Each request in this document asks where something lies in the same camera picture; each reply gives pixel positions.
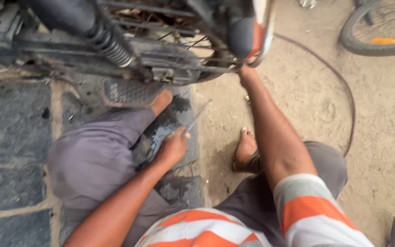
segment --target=gray pants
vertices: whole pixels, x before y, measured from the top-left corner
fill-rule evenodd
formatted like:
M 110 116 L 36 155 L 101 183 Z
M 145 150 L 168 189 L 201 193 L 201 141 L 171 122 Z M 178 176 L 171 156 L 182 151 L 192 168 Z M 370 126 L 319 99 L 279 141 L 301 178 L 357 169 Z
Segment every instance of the gray pants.
M 48 169 L 54 194 L 72 225 L 79 224 L 96 206 L 136 174 L 129 150 L 155 119 L 151 109 L 114 109 L 64 133 L 48 153 Z M 318 142 L 306 142 L 319 176 L 337 198 L 347 182 L 345 160 L 336 150 Z M 251 166 L 259 167 L 256 153 Z M 236 216 L 248 227 L 265 233 L 274 246 L 285 246 L 273 196 L 260 172 L 246 178 L 225 201 L 215 207 Z M 152 190 L 123 244 L 132 247 L 157 220 L 184 207 L 169 205 Z

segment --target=bare foot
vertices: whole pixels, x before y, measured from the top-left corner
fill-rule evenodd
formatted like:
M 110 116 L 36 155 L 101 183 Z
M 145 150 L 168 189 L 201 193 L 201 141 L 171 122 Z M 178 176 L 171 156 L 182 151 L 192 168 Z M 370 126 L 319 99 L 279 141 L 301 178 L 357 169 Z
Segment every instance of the bare foot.
M 256 150 L 257 142 L 255 141 L 252 130 L 243 127 L 240 131 L 239 147 L 237 148 L 236 156 L 234 158 L 234 172 L 248 172 L 246 163 Z
M 158 98 L 151 105 L 155 117 L 157 117 L 170 103 L 172 103 L 173 94 L 167 89 L 163 89 Z

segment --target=coil spring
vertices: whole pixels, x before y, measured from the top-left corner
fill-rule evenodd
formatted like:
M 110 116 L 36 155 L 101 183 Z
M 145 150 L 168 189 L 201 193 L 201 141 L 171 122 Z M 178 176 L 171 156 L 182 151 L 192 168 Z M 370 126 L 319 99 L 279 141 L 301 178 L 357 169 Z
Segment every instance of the coil spring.
M 131 62 L 132 53 L 118 42 L 113 33 L 101 22 L 96 22 L 87 38 L 106 58 L 118 67 L 125 67 Z

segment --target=sleeve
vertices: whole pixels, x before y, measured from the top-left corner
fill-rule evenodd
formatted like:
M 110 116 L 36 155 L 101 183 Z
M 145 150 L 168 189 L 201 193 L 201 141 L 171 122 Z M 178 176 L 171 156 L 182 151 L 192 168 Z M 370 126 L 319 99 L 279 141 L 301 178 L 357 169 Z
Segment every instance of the sleeve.
M 373 247 L 337 205 L 318 176 L 296 174 L 286 177 L 277 184 L 273 194 L 289 247 Z

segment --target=bicycle wheel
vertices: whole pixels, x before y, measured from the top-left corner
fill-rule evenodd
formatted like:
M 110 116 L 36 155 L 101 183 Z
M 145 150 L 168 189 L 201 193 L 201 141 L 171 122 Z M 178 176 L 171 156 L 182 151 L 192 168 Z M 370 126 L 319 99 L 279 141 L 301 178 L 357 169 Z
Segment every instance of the bicycle wheel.
M 372 14 L 373 25 L 364 20 Z M 364 56 L 395 55 L 395 0 L 371 0 L 344 24 L 339 41 L 349 51 Z

